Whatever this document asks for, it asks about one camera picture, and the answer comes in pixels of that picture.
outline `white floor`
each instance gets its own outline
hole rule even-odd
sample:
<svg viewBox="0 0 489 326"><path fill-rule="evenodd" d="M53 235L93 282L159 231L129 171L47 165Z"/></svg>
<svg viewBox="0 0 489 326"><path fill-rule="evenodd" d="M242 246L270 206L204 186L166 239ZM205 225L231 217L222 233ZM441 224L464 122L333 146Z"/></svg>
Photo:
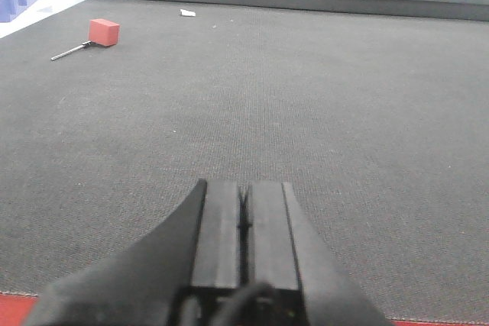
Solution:
<svg viewBox="0 0 489 326"><path fill-rule="evenodd" d="M0 23L0 38L13 34L33 23L55 15L60 11L83 2L84 0L37 0L28 9L19 14L16 19L8 23Z"/></svg>

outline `gray carpet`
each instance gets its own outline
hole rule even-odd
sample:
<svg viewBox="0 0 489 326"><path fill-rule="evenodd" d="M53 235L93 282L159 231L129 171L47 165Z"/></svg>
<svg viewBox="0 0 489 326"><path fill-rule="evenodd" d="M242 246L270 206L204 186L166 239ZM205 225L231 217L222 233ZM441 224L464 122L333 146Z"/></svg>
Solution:
<svg viewBox="0 0 489 326"><path fill-rule="evenodd" d="M119 44L51 62L90 18ZM199 177L272 179L388 317L489 322L488 55L479 22L128 0L6 37L0 290L126 247Z"/></svg>

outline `red foam block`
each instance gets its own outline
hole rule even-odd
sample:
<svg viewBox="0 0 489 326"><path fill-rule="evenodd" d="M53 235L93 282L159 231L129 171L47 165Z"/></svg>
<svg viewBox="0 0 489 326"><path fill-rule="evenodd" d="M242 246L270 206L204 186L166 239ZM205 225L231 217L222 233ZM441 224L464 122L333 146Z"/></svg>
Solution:
<svg viewBox="0 0 489 326"><path fill-rule="evenodd" d="M115 45L119 39L119 28L117 23L106 19L92 19L90 21L89 40L103 46Z"/></svg>

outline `metal rod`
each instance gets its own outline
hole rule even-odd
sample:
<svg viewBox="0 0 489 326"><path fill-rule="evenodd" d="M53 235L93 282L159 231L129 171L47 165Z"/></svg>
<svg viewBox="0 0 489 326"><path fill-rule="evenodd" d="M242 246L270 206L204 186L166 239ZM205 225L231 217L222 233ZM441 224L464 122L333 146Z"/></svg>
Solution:
<svg viewBox="0 0 489 326"><path fill-rule="evenodd" d="M81 45L79 45L77 47L74 47L71 50L68 50L68 51L66 51L64 53L61 53L59 55L56 55L56 56L51 57L51 61L57 60L57 59L59 59L59 58L61 58L63 56L66 56L66 55L70 55L71 53L74 53L75 51L78 51L78 50L84 49L85 47L90 46L91 44L92 44L91 41L86 41L83 44L81 44Z"/></svg>

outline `white paper scrap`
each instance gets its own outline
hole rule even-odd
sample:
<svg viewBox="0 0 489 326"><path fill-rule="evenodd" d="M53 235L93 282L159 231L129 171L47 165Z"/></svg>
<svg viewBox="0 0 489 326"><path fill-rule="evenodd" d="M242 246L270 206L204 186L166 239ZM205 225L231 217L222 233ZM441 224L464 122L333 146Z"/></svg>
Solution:
<svg viewBox="0 0 489 326"><path fill-rule="evenodd" d="M183 17L195 17L196 13L194 11L186 11L185 9L180 9L180 15Z"/></svg>

